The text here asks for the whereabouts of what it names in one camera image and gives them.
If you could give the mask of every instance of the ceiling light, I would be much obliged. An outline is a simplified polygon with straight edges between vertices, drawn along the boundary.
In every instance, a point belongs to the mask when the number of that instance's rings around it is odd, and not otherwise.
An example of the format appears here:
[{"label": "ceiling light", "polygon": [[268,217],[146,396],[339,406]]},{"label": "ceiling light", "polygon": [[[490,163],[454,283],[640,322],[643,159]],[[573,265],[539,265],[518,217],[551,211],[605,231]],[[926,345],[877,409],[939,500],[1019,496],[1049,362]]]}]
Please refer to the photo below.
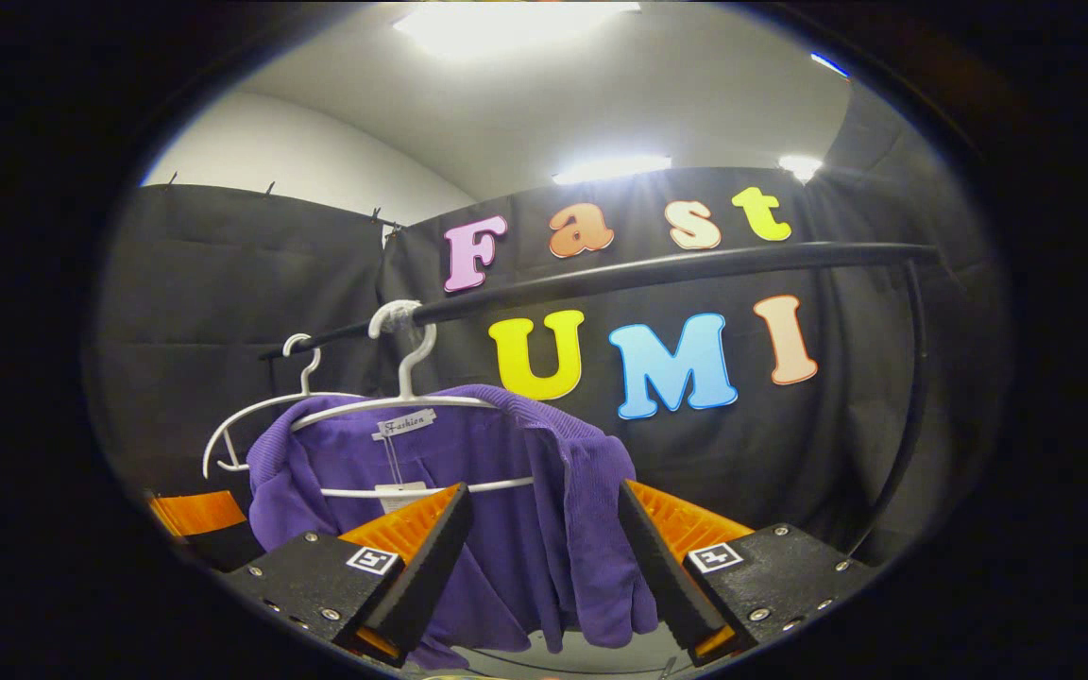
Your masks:
[{"label": "ceiling light", "polygon": [[579,164],[553,175],[557,184],[577,184],[608,180],[613,176],[638,174],[669,168],[669,156],[626,156],[620,159],[603,159]]},{"label": "ceiling light", "polygon": [[467,58],[569,36],[640,3],[426,3],[393,27],[432,54]]},{"label": "ceiling light", "polygon": [[820,169],[820,161],[807,156],[782,156],[778,160],[778,166],[786,169],[800,181],[800,184],[804,184],[813,178],[813,173],[816,173],[817,169]]},{"label": "ceiling light", "polygon": [[820,54],[812,54],[812,58],[813,61],[816,61],[816,63],[819,63],[821,66],[826,66],[826,69],[832,70],[832,72],[834,72],[836,74],[841,75],[842,77],[845,77],[848,78],[848,81],[850,81],[850,76],[846,75],[846,72],[843,72],[843,70],[838,69],[838,66],[834,65],[832,61],[828,60],[825,57],[821,57]]}]

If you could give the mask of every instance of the black clothing rack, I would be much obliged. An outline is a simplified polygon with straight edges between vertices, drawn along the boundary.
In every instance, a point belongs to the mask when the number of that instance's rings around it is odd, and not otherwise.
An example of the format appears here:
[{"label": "black clothing rack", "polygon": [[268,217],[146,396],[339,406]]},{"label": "black clothing rack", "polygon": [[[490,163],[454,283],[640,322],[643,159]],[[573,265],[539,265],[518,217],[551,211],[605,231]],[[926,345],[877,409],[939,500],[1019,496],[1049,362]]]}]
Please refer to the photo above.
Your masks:
[{"label": "black clothing rack", "polygon": [[[376,220],[375,211],[372,219]],[[841,267],[885,267],[902,265],[906,294],[910,297],[911,322],[913,326],[914,356],[913,379],[910,388],[910,405],[905,409],[904,430],[898,453],[893,457],[888,479],[861,526],[857,539],[851,543],[848,555],[863,544],[876,526],[885,508],[901,483],[918,440],[920,418],[926,405],[926,323],[923,296],[918,279],[919,262],[940,262],[940,255],[934,246],[918,244],[842,244],[842,242],[820,240],[812,244],[790,244],[761,246],[712,254],[671,255],[638,262],[622,263],[570,274],[549,275],[545,279],[506,285],[503,288],[474,289],[471,293],[429,302],[411,310],[415,325],[426,325],[441,321],[465,319],[481,312],[510,309],[522,305],[535,305],[565,300],[570,297],[595,296],[610,289],[639,288],[642,285],[678,283],[714,279],[720,275],[761,274],[768,271],[798,269],[827,269]],[[332,343],[341,337],[363,335],[368,332],[368,321],[335,329],[311,339],[299,339],[289,349],[292,355],[310,351],[316,347]],[[282,357],[281,349],[262,355],[260,360]]]},{"label": "black clothing rack", "polygon": [[[506,285],[503,288],[474,289],[437,302],[422,305],[411,311],[415,325],[465,319],[472,312],[505,310],[510,307],[565,300],[607,293],[610,289],[639,288],[641,285],[678,283],[714,279],[720,275],[761,274],[767,271],[793,269],[821,269],[837,267],[899,265],[907,261],[937,261],[934,246],[915,244],[839,244],[839,242],[812,242],[782,246],[761,246],[720,250],[714,254],[671,255],[638,262],[610,265],[570,274],[549,275],[528,283]],[[341,337],[363,335],[368,321],[327,331],[310,339],[298,339],[289,349],[292,355],[308,353]],[[261,355],[260,360],[284,356],[281,349]]]}]

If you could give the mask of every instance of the sleeve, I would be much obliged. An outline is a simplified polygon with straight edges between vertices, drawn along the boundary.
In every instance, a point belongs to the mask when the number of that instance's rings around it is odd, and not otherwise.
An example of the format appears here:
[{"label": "sleeve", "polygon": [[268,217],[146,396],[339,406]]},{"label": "sleeve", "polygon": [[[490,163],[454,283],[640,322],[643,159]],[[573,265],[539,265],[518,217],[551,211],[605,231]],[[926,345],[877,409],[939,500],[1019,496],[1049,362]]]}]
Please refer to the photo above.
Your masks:
[{"label": "sleeve", "polygon": [[614,436],[569,443],[565,521],[578,625],[591,645],[622,647],[657,628],[656,603],[619,524],[619,485],[635,479]]}]

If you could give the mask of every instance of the black backdrop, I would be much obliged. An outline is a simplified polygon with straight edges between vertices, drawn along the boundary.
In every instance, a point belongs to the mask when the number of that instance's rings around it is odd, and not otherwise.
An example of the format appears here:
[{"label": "black backdrop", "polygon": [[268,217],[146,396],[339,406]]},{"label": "black backdrop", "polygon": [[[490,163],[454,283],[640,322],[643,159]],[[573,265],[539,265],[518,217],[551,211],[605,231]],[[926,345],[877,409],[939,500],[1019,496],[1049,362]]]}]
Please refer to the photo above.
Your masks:
[{"label": "black backdrop", "polygon": [[[299,392],[311,355],[258,361],[294,333],[313,334],[375,307],[380,226],[296,198],[215,186],[151,185],[124,201],[108,238],[85,348],[88,405],[104,455],[132,492],[228,490],[249,511],[246,472],[225,472],[218,441],[209,479],[200,455],[230,415]],[[367,395],[375,344],[341,339],[321,353],[311,391]],[[231,426],[239,460],[285,406]],[[261,554],[248,526],[190,539],[234,569]]]},{"label": "black backdrop", "polygon": [[[778,199],[776,221],[790,224],[787,244],[807,240],[901,240],[940,247],[942,262],[919,268],[931,361],[929,396],[912,467],[893,498],[870,555],[931,526],[966,491],[984,463],[1012,378],[1009,293],[986,224],[944,161],[876,95],[854,85],[841,141],[806,186],[769,169],[673,169],[617,181],[541,188],[450,211],[390,240],[376,294],[381,301],[423,302],[446,293],[448,228],[500,215],[496,257],[478,288],[487,289],[681,255],[663,211],[670,201],[704,202],[721,233],[718,249],[768,244],[752,232],[731,198],[747,186]],[[595,203],[616,237],[605,249],[558,259],[547,248],[554,212]],[[799,323],[819,373],[777,386],[771,339],[752,311],[766,297],[800,300]],[[576,309],[582,382],[549,400],[627,444],[642,482],[672,492],[749,526],[790,521],[845,549],[888,475],[912,381],[912,333],[898,268],[769,272],[654,285],[479,313],[441,324],[434,353],[415,370],[419,393],[463,383],[500,384],[491,324],[531,319],[532,370],[552,375],[556,348],[541,321]],[[622,420],[622,362],[607,335],[644,323],[672,351],[694,313],[725,316],[721,332],[729,383],[738,400],[722,408]],[[407,334],[396,355],[409,351]],[[396,375],[384,373],[384,388]]]}]

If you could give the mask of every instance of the clothes rack pole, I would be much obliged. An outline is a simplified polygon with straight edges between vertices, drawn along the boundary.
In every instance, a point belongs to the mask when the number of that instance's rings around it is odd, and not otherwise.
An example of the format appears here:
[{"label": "clothes rack pole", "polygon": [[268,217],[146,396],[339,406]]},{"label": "clothes rack pole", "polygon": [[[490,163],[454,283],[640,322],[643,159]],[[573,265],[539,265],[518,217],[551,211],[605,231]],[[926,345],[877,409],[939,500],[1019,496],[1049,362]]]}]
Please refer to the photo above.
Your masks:
[{"label": "clothes rack pole", "polygon": [[[918,244],[839,244],[812,242],[782,246],[761,246],[714,251],[714,254],[670,255],[598,269],[549,275],[544,279],[506,285],[503,288],[473,289],[471,293],[422,305],[411,311],[415,325],[465,319],[474,312],[510,309],[522,305],[595,296],[610,289],[639,288],[642,285],[714,279],[721,275],[761,274],[768,271],[838,267],[901,265],[904,262],[938,261],[934,246]],[[307,353],[341,337],[363,335],[368,321],[353,323],[311,339],[299,339],[289,355]],[[260,360],[282,357],[281,349],[260,356]]]}]

